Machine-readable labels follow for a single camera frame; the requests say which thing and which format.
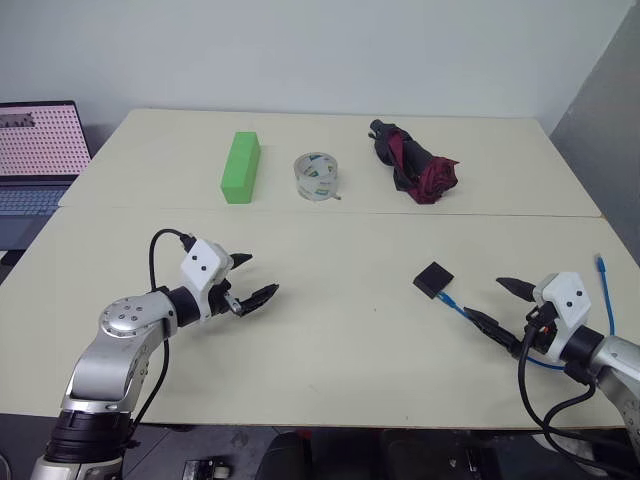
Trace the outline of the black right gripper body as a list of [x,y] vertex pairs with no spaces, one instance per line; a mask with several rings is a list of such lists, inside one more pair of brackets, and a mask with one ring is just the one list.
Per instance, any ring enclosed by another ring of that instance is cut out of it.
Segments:
[[523,345],[536,351],[548,351],[556,337],[556,309],[552,304],[535,306],[526,315]]

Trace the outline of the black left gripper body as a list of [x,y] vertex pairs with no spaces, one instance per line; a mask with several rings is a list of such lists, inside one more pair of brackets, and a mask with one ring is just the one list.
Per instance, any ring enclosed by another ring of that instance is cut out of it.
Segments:
[[223,280],[211,287],[208,293],[208,303],[212,316],[229,311],[236,316],[244,315],[244,308],[240,300],[231,293],[231,283],[228,280]]

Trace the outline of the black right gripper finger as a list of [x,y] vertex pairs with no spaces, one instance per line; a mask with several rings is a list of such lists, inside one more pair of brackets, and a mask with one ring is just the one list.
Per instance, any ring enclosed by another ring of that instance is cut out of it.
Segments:
[[522,342],[511,332],[504,329],[497,320],[483,312],[465,307],[467,318],[488,338],[495,341],[507,351],[520,351]]
[[535,302],[534,290],[536,286],[534,284],[512,277],[498,277],[496,282],[514,296],[529,303]]

